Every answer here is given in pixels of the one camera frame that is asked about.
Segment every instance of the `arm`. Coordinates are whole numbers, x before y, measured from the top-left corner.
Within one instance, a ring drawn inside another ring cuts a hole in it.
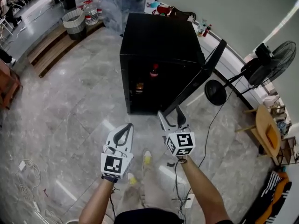
[[[187,162],[183,163],[182,167],[193,193],[204,212],[206,224],[216,224],[223,220],[229,220],[223,199],[216,187],[195,165],[190,156],[185,158]]]
[[[79,218],[79,224],[101,224],[114,183],[106,179],[95,190],[93,196],[89,199]]]

